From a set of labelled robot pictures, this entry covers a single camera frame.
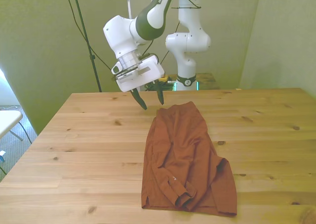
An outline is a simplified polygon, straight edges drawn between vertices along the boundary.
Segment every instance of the wood grain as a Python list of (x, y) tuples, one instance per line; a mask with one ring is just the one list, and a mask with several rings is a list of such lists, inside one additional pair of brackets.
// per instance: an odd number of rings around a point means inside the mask
[(316, 101), (300, 89), (165, 92), (193, 101), (232, 166), (238, 216), (141, 209), (146, 136), (161, 108), (143, 92), (73, 94), (0, 183), (4, 224), (316, 222)]

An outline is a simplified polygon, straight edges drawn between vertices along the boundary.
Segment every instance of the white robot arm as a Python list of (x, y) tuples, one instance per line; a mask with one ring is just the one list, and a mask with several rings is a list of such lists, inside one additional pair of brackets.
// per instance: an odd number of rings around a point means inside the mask
[[(156, 55), (141, 55), (138, 45), (148, 43), (163, 34), (170, 3), (171, 0), (152, 0), (150, 5), (135, 19), (116, 16), (103, 29), (106, 39), (118, 59), (112, 68), (118, 86), (123, 92), (130, 91), (145, 110), (147, 106), (139, 96), (137, 87), (153, 82), (158, 98), (163, 104), (163, 94), (158, 79), (164, 75), (164, 70)], [(193, 59), (187, 58), (185, 52), (206, 50), (210, 45), (209, 36), (200, 26), (198, 9), (193, 9), (192, 6), (194, 7), (189, 0), (180, 0), (179, 20), (190, 30), (190, 33), (170, 35), (166, 42), (167, 48), (175, 55), (178, 62), (177, 83), (179, 84), (182, 83), (183, 78), (195, 75), (195, 62)], [(193, 85), (194, 81), (190, 82), (189, 87)]]

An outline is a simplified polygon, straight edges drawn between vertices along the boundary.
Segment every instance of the brown shirt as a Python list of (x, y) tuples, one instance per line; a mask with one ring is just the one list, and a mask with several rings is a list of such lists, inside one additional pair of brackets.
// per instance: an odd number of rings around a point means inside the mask
[(142, 207), (237, 214), (230, 164), (217, 156), (193, 102), (157, 111), (146, 142)]

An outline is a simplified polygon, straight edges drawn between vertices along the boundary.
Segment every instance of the wall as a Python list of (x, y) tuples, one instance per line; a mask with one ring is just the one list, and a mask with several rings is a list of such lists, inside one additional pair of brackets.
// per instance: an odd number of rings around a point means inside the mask
[[(133, 17), (150, 1), (131, 0)], [(212, 46), (208, 52), (193, 55), (197, 61), (197, 71), (213, 73), (223, 89), (236, 88), (242, 74), (258, 0), (201, 0), (201, 4), (201, 22), (212, 38)], [(178, 0), (173, 0), (171, 6), (177, 7)], [(178, 10), (170, 9), (165, 34), (155, 40), (150, 50), (161, 59), (166, 53), (165, 39), (168, 34), (174, 33), (177, 23)], [(178, 31), (187, 30), (180, 27)], [(177, 73), (172, 54), (168, 55), (163, 67), (168, 74)]]
[(315, 62), (316, 0), (260, 0), (240, 86), (316, 96)]
[(0, 105), (19, 105), (9, 83), (4, 77), (3, 72), (0, 69)]
[[(127, 1), (79, 3), (91, 45), (114, 65), (103, 27), (117, 14), (128, 17)], [(87, 46), (67, 0), (0, 0), (0, 9), (1, 68), (39, 133), (71, 93), (98, 91)], [(112, 74), (96, 64), (103, 90), (118, 90)]]

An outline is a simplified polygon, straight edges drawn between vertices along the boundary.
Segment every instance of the metal pole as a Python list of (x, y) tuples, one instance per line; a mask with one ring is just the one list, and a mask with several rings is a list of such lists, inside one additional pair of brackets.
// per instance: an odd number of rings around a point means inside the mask
[(85, 37), (85, 40), (86, 40), (86, 42), (87, 42), (87, 46), (88, 46), (88, 50), (89, 50), (89, 54), (90, 54), (90, 60), (91, 60), (91, 62), (92, 62), (92, 66), (93, 66), (93, 70), (94, 70), (94, 75), (95, 75), (95, 78), (96, 78), (96, 80), (97, 80), (99, 92), (102, 92), (101, 85), (100, 85), (100, 81), (99, 81), (99, 77), (98, 77), (98, 73), (97, 73), (97, 69), (96, 69), (95, 63), (94, 63), (95, 55), (93, 55), (93, 54), (92, 54), (92, 51), (91, 51), (91, 46), (90, 46), (90, 43), (89, 43), (89, 40), (88, 40), (87, 32), (86, 32), (86, 30), (85, 30), (85, 26), (84, 26), (84, 22), (83, 22), (81, 10), (80, 10), (79, 2), (78, 2), (78, 0), (75, 0), (75, 1), (76, 1), (78, 13), (79, 13), (79, 17), (80, 17), (81, 24), (82, 24), (82, 29), (83, 29), (84, 37)]

